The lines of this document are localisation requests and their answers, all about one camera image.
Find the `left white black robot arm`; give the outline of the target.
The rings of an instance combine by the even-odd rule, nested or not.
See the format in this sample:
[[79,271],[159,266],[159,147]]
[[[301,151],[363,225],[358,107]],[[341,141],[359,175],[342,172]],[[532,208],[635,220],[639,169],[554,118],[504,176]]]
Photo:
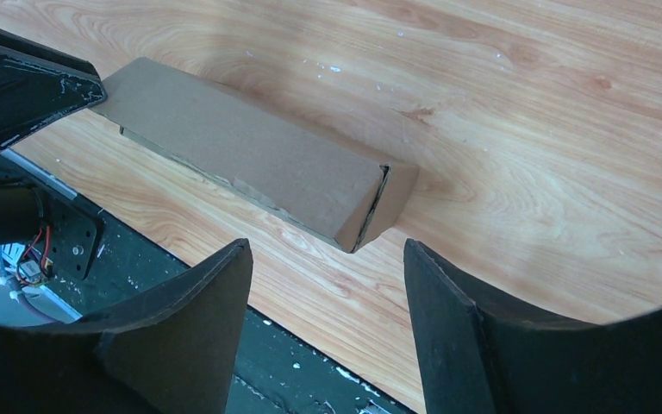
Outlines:
[[[0,153],[107,96],[90,62],[0,29]],[[0,179],[0,244],[36,235],[47,211],[41,191]]]

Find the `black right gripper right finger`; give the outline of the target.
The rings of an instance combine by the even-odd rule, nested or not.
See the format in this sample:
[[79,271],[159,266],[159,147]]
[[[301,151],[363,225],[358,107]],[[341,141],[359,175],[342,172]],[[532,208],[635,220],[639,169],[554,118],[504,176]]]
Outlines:
[[662,308],[598,325],[544,310],[420,241],[404,282],[430,413],[662,413]]

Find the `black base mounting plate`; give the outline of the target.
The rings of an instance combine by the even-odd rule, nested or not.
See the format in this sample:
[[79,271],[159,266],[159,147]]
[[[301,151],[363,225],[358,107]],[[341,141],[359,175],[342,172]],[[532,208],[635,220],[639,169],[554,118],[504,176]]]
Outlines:
[[247,306],[253,257],[188,267],[20,155],[0,176],[44,199],[69,323],[0,324],[0,413],[404,413],[369,381]]

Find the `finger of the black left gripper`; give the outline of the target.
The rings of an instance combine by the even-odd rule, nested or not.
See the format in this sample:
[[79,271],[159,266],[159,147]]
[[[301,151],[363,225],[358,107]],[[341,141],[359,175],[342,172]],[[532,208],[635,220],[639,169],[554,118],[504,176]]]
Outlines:
[[0,153],[106,97],[90,62],[0,29]]

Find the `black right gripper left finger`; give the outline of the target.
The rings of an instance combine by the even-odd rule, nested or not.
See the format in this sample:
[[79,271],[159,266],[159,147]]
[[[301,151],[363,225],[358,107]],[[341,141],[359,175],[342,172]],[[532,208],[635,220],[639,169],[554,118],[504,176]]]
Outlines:
[[222,413],[253,274],[238,239],[73,323],[0,325],[0,413]]

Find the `brown cardboard paper box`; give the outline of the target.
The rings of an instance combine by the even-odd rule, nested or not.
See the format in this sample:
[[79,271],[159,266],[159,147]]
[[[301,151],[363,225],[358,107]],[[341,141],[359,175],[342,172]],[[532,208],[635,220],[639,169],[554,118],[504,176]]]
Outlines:
[[103,86],[94,111],[124,136],[349,254],[395,224],[418,179],[416,165],[145,57]]

